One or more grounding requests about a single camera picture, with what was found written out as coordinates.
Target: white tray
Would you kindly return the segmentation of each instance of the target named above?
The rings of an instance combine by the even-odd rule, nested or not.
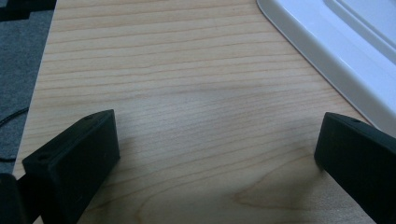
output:
[[[395,0],[258,0],[258,5],[364,117],[396,137]]]

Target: wood grain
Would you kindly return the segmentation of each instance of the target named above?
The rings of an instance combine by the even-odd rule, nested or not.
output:
[[[80,223],[373,223],[312,155],[326,111],[361,116],[254,0],[59,0],[15,175],[109,108],[121,160]]]

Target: gray carpet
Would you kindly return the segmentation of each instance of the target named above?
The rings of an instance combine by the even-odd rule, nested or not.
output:
[[[7,0],[0,0],[3,7]],[[29,20],[0,22],[0,119],[29,106],[53,11],[32,12]],[[15,158],[26,114],[0,127],[0,157]],[[11,173],[13,162],[0,162]]]

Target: white plastic edge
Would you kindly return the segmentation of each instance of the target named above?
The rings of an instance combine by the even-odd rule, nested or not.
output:
[[[267,19],[364,117],[396,137],[394,63],[332,16],[322,1],[257,2]]]

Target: wooden desk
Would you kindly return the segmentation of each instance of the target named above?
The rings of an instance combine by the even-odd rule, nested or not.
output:
[[[59,0],[15,175],[109,108],[121,160],[80,223],[373,222],[312,154],[326,111],[360,115],[254,0]]]

